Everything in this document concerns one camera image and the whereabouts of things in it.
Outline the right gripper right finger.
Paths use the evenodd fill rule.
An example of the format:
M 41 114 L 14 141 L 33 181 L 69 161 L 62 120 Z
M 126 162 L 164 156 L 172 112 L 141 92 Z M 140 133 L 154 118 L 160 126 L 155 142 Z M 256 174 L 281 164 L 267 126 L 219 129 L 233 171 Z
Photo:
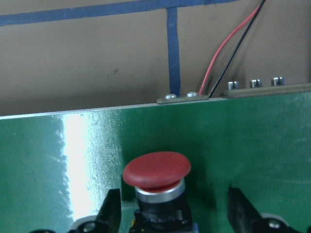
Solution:
M 235 233 L 255 233 L 255 225 L 262 219 L 242 191 L 234 187 L 228 188 L 227 217 Z

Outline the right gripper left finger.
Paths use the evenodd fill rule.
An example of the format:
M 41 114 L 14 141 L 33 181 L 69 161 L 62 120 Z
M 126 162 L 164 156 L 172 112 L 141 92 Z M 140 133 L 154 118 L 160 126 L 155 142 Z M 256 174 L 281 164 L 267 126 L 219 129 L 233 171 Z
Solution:
M 121 194 L 119 189 L 109 189 L 96 216 L 97 233 L 118 233 L 121 223 Z

